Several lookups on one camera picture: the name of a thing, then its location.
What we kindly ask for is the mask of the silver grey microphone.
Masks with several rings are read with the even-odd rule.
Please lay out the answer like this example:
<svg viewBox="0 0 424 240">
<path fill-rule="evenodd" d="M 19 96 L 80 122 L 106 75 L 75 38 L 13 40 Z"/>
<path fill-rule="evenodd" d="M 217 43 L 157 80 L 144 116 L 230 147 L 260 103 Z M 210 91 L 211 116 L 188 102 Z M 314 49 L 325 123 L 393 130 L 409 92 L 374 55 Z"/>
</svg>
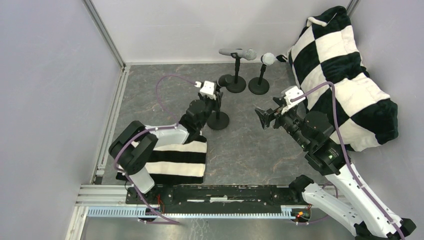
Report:
<svg viewBox="0 0 424 240">
<path fill-rule="evenodd" d="M 254 49 L 230 49 L 230 48 L 221 48 L 218 50 L 218 53 L 224 56 L 230 56 L 234 59 L 241 58 L 247 61 L 252 61 L 257 58 L 257 52 Z"/>
</svg>

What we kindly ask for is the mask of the white microphone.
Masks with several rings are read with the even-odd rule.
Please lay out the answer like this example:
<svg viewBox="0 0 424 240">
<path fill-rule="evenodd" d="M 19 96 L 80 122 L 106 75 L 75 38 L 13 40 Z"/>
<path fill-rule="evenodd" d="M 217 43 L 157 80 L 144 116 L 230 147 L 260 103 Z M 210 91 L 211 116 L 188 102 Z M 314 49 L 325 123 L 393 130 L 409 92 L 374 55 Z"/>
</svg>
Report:
<svg viewBox="0 0 424 240">
<path fill-rule="evenodd" d="M 273 53 L 267 52 L 260 57 L 260 61 L 265 66 L 270 66 L 276 61 L 276 57 Z"/>
</svg>

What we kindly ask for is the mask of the black microphone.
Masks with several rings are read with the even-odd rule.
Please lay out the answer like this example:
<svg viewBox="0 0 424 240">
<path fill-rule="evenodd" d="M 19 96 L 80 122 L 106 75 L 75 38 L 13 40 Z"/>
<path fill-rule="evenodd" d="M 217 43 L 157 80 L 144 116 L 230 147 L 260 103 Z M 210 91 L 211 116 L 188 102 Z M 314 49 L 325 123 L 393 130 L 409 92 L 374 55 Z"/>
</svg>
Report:
<svg viewBox="0 0 424 240">
<path fill-rule="evenodd" d="M 226 88 L 226 87 L 232 85 L 233 82 L 234 82 L 234 77 L 232 75 L 224 74 L 218 79 L 217 85 L 220 88 Z"/>
</svg>

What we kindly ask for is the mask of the black mic stand back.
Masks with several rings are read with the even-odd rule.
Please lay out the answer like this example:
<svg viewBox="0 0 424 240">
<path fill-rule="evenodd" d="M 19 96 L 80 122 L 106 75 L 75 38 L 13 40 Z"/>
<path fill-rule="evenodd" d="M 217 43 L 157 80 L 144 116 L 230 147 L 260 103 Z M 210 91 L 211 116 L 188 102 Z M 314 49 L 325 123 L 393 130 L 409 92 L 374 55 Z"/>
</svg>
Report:
<svg viewBox="0 0 424 240">
<path fill-rule="evenodd" d="M 230 117 L 223 111 L 213 111 L 207 119 L 207 126 L 212 130 L 223 130 L 228 127 Z"/>
</svg>

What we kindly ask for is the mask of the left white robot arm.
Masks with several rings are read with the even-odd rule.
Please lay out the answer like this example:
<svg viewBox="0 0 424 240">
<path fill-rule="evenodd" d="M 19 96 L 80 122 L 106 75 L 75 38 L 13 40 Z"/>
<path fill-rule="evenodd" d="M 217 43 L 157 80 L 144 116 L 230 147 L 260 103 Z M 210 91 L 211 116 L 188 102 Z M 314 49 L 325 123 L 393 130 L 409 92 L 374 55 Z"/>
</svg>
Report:
<svg viewBox="0 0 424 240">
<path fill-rule="evenodd" d="M 201 183 L 206 169 L 207 140 L 202 129 L 220 111 L 223 93 L 199 95 L 172 125 L 132 121 L 108 149 L 116 170 L 142 194 L 156 184 Z"/>
</svg>

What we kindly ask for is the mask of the black mic stand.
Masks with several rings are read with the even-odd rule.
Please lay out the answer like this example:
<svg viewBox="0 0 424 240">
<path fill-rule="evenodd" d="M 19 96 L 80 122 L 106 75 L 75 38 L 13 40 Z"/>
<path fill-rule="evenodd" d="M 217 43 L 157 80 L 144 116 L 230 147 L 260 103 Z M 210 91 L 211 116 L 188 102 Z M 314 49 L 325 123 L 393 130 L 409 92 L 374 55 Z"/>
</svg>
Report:
<svg viewBox="0 0 424 240">
<path fill-rule="evenodd" d="M 223 130 L 228 127 L 230 117 L 223 111 L 213 111 L 207 119 L 207 126 L 212 130 Z"/>
<path fill-rule="evenodd" d="M 239 71 L 240 71 L 240 66 L 241 66 L 241 58 L 233 58 L 235 59 L 235 64 L 234 64 L 234 82 L 233 84 L 229 85 L 226 87 L 226 89 L 231 92 L 231 93 L 241 93 L 245 90 L 246 88 L 246 81 L 242 78 L 239 77 Z"/>
<path fill-rule="evenodd" d="M 255 95 L 264 95 L 269 91 L 270 84 L 266 79 L 264 79 L 266 68 L 267 66 L 262 64 L 259 77 L 254 77 L 249 81 L 248 89 L 251 93 Z"/>
</svg>

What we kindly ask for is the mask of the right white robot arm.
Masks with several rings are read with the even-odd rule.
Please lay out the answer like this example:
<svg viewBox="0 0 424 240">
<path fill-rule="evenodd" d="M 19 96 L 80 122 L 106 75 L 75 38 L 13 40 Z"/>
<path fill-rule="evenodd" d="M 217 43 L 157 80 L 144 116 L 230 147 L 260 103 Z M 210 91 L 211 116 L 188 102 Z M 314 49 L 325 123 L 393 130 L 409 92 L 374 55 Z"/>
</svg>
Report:
<svg viewBox="0 0 424 240">
<path fill-rule="evenodd" d="M 305 175 L 289 184 L 297 200 L 319 208 L 357 240 L 400 240 L 413 233 L 417 226 L 411 219 L 389 210 L 367 185 L 359 186 L 356 167 L 344 158 L 342 147 L 329 138 L 334 127 L 326 114 L 310 111 L 301 118 L 297 108 L 288 109 L 283 98 L 273 100 L 278 108 L 255 109 L 262 128 L 268 128 L 272 121 L 275 129 L 282 127 L 306 153 L 308 164 L 341 191 L 349 204 L 328 195 Z"/>
</svg>

